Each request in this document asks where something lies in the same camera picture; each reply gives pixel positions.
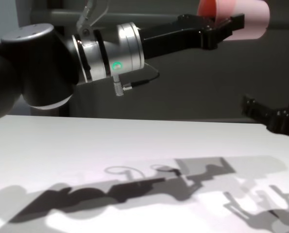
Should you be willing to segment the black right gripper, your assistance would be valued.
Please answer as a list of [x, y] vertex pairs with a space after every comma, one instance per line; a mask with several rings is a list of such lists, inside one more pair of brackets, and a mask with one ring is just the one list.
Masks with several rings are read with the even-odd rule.
[[269, 108], [247, 95], [241, 100], [241, 112], [257, 123], [266, 125], [271, 133], [289, 136], [289, 112], [275, 111], [269, 117]]

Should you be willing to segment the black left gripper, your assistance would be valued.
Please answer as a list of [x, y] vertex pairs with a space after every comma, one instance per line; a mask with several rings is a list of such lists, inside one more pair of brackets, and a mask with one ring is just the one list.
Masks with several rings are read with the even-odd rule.
[[[218, 41], [231, 37], [244, 25], [244, 14], [223, 20], [218, 24]], [[218, 41], [213, 26], [210, 17], [181, 15], [174, 22], [141, 29], [139, 35], [144, 58], [148, 60], [187, 49], [216, 49]]]

